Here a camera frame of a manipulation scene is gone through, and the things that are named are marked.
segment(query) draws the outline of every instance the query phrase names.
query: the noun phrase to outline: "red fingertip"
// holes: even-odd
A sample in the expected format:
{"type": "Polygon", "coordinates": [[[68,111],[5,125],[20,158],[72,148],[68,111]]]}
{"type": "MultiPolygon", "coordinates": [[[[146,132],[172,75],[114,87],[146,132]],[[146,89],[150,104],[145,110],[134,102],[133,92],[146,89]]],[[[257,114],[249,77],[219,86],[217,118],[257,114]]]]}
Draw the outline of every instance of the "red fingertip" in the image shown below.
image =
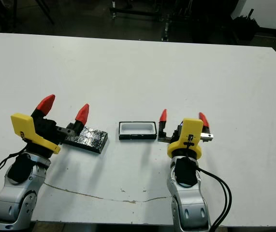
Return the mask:
{"type": "Polygon", "coordinates": [[[85,125],[87,122],[88,112],[89,112],[89,104],[85,104],[82,107],[82,109],[80,109],[80,111],[78,112],[77,116],[75,117],[75,120],[80,121],[83,123],[83,125],[85,125]]]}
{"type": "Polygon", "coordinates": [[[165,122],[165,121],[167,121],[167,109],[163,110],[159,119],[159,122],[165,122]]]}
{"type": "Polygon", "coordinates": [[[42,113],[44,113],[44,115],[47,115],[52,108],[54,100],[54,94],[47,96],[39,103],[39,105],[37,106],[37,110],[40,110],[42,111],[42,113]]]}
{"type": "Polygon", "coordinates": [[[201,113],[201,112],[199,113],[199,119],[202,120],[204,127],[208,127],[209,128],[209,123],[206,120],[205,115],[203,113],[201,113]]]}

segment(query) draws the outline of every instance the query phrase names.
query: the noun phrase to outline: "black floor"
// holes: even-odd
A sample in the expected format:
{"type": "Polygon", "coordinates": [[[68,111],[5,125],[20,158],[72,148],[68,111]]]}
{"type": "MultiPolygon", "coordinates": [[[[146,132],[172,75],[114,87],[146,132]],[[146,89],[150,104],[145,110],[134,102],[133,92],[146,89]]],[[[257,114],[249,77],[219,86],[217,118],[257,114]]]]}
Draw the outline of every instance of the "black floor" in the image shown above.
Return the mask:
{"type": "MultiPolygon", "coordinates": [[[[110,0],[45,0],[50,8],[52,25],[35,0],[17,0],[17,23],[13,27],[13,0],[3,0],[8,9],[9,27],[0,32],[93,37],[124,40],[161,41],[164,20],[153,20],[149,16],[117,13],[111,19],[110,0]]],[[[152,11],[151,0],[131,1],[133,9],[152,11]]],[[[172,1],[164,1],[163,16],[170,12],[172,1]]],[[[125,6],[125,0],[116,0],[117,7],[125,6]]],[[[206,43],[235,44],[225,33],[225,27],[213,26],[206,43]]],[[[173,23],[169,31],[170,42],[192,43],[191,28],[187,23],[173,23]]],[[[267,46],[276,50],[274,35],[257,33],[250,42],[237,41],[239,45],[267,46]]]]}

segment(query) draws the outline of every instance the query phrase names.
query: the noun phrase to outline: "white wall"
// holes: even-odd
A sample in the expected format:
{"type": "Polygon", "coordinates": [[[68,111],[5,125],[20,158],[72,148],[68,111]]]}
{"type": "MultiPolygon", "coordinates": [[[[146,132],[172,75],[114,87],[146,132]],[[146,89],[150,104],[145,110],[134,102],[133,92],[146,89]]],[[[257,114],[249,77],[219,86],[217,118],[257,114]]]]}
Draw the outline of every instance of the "white wall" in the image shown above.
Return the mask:
{"type": "Polygon", "coordinates": [[[255,18],[263,28],[276,29],[276,0],[239,0],[232,18],[248,15],[254,9],[251,18],[255,18]]]}

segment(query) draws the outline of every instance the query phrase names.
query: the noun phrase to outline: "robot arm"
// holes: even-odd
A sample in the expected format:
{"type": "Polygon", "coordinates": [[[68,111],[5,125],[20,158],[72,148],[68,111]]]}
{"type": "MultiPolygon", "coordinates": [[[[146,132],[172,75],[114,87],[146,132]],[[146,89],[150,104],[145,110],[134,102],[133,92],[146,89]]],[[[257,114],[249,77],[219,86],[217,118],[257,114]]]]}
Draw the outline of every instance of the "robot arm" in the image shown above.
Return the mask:
{"type": "Polygon", "coordinates": [[[170,143],[168,156],[172,159],[167,187],[172,196],[174,231],[208,232],[211,222],[206,201],[200,191],[201,178],[196,170],[197,159],[201,157],[198,142],[211,141],[214,136],[210,134],[202,113],[200,119],[185,118],[172,137],[167,137],[163,132],[165,123],[166,110],[160,117],[158,140],[170,143]]]}
{"type": "Polygon", "coordinates": [[[43,99],[31,116],[11,116],[14,131],[27,143],[5,175],[0,192],[0,230],[23,230],[29,227],[37,196],[51,164],[49,158],[60,151],[58,144],[67,135],[79,136],[87,121],[89,105],[86,104],[67,128],[45,119],[55,95],[43,99]]]}

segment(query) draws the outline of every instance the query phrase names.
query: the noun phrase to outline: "white table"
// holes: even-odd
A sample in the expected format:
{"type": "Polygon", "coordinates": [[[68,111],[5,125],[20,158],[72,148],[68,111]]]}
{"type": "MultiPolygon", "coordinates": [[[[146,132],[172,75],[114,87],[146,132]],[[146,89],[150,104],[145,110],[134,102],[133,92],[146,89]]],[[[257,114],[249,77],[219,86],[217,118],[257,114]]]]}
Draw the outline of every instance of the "white table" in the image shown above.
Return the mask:
{"type": "MultiPolygon", "coordinates": [[[[24,146],[10,115],[51,93],[48,118],[66,126],[88,102],[87,125],[109,139],[100,155],[63,145],[52,156],[32,220],[171,225],[167,144],[118,139],[119,121],[157,122],[167,108],[170,135],[185,117],[209,120],[215,138],[199,164],[232,190],[222,225],[276,226],[273,49],[0,34],[0,160],[24,146]]],[[[202,179],[214,221],[223,193],[202,179]]]]}

